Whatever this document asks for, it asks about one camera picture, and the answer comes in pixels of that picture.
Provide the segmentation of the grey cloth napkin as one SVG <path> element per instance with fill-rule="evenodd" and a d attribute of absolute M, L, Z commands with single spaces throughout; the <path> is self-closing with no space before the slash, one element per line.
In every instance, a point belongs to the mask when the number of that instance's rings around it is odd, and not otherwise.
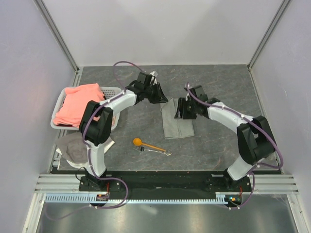
<path fill-rule="evenodd" d="M 194 136 L 194 128 L 191 119 L 174 118 L 177 105 L 178 99 L 170 97 L 167 103 L 160 104 L 165 139 L 180 139 Z"/>

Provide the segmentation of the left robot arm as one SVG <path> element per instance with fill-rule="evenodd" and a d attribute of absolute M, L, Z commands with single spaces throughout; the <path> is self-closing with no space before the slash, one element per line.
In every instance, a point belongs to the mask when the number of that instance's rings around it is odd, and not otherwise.
<path fill-rule="evenodd" d="M 156 77 L 155 71 L 140 72 L 136 80 L 115 96 L 101 102 L 91 100 L 87 103 L 79 131 L 87 149 L 86 169 L 92 175 L 89 184 L 96 191 L 105 189 L 107 184 L 102 176 L 106 172 L 104 143 L 110 137 L 113 117 L 144 99 L 151 104 L 168 101 Z"/>

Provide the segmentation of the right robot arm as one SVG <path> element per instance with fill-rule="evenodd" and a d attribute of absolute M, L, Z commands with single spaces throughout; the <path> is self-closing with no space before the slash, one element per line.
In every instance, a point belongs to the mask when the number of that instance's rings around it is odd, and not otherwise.
<path fill-rule="evenodd" d="M 223 187 L 234 191 L 240 180 L 276 151 L 276 142 L 267 119 L 253 117 L 226 106 L 217 98 L 208 98 L 202 86 L 185 88 L 179 98 L 175 118 L 196 119 L 198 115 L 217 121 L 237 136 L 239 157 L 224 171 Z"/>

